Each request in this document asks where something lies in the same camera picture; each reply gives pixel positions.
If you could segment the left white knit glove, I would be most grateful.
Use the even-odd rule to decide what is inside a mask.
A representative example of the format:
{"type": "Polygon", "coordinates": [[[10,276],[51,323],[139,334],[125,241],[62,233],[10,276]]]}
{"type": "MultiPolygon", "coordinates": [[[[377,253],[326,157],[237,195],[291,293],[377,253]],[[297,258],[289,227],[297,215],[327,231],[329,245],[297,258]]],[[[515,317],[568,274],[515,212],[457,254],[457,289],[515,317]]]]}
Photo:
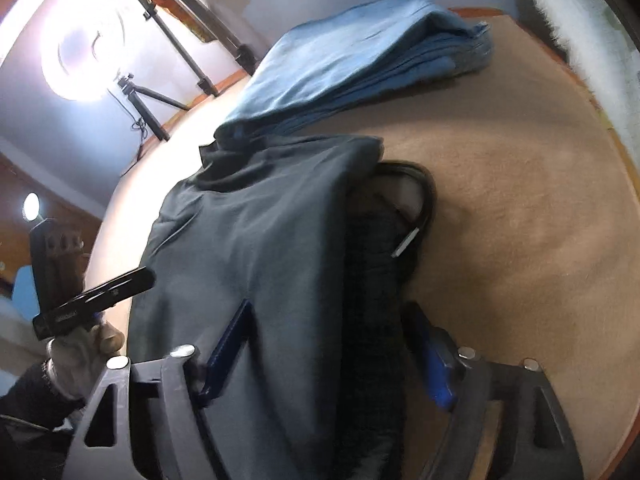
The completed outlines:
{"type": "Polygon", "coordinates": [[[46,363],[52,386],[68,400],[87,400],[106,362],[124,343],[124,334],[107,322],[53,337],[47,344],[46,363]]]}

